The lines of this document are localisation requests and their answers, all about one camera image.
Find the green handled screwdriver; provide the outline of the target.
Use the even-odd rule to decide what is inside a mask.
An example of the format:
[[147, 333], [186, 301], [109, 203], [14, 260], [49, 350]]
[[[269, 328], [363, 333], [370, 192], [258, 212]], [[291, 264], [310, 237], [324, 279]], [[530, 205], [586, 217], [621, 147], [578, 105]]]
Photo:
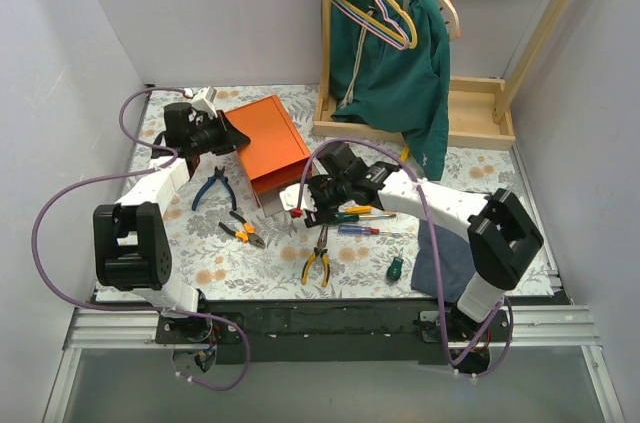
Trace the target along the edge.
[[376, 220], [389, 220], [395, 218], [395, 213], [382, 212], [382, 213], [339, 213], [336, 218], [332, 221], [333, 224], [348, 224], [348, 223], [358, 223], [365, 221], [376, 221]]

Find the yellow black needle-nose pliers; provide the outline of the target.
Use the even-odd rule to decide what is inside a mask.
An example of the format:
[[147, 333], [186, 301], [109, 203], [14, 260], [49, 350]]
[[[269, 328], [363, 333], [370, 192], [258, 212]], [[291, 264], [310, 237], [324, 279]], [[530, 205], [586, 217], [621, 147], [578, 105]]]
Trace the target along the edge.
[[320, 261], [323, 266], [323, 279], [321, 286], [326, 288], [330, 279], [330, 259], [327, 253], [328, 226], [321, 227], [319, 236], [314, 246], [313, 252], [307, 258], [301, 273], [301, 284], [306, 285], [312, 265], [316, 261]]

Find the orange drawer box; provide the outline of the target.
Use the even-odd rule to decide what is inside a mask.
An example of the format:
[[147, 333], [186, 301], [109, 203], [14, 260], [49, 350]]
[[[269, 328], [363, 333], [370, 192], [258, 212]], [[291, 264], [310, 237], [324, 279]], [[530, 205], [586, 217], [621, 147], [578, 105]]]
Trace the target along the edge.
[[266, 209], [282, 188], [300, 180], [309, 148], [276, 95], [235, 108], [226, 116], [250, 139], [237, 153], [258, 206]]

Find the orange black handled pliers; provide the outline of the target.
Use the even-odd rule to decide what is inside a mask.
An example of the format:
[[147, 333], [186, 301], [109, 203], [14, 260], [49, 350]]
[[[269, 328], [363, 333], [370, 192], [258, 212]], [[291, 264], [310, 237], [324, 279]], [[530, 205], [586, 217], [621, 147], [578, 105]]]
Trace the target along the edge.
[[219, 222], [218, 226], [229, 236], [235, 237], [242, 241], [243, 243], [249, 243], [259, 249], [265, 249], [266, 243], [264, 240], [256, 233], [255, 228], [238, 212], [231, 210], [229, 215], [241, 223], [242, 228], [240, 230], [235, 230], [226, 225], [223, 222]]

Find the clear plastic drawer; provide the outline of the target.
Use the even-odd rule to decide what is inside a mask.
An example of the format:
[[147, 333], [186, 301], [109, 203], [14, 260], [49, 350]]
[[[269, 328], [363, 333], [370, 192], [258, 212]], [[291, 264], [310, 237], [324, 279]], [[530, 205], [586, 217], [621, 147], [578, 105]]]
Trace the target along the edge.
[[257, 193], [255, 198], [265, 217], [271, 217], [285, 211], [278, 189]]

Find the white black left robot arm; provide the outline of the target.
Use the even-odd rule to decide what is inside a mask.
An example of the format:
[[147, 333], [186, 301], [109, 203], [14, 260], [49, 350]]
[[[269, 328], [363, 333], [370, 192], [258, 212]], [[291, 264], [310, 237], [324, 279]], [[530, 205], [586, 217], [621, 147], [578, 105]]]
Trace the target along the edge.
[[235, 152], [250, 138], [212, 103], [172, 103], [163, 117], [165, 130], [153, 143], [151, 172], [116, 203], [93, 213], [96, 275], [101, 285], [131, 292], [179, 318], [180, 333], [200, 343], [211, 335], [213, 320], [198, 309], [198, 291], [172, 276], [163, 215], [191, 180], [201, 155]]

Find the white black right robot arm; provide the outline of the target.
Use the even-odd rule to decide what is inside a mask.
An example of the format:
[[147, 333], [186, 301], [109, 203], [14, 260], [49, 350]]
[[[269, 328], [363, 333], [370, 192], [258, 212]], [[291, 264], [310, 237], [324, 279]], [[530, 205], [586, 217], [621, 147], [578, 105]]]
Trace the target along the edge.
[[470, 246], [474, 274], [455, 302], [454, 332], [475, 340], [489, 327], [489, 315], [516, 288], [544, 245], [537, 225], [510, 190], [491, 194], [455, 190], [418, 177], [393, 153], [368, 165], [351, 150], [351, 140], [333, 139], [310, 156], [320, 175], [305, 175], [292, 205], [307, 227], [328, 223], [347, 202], [413, 216], [430, 230], [441, 227]]

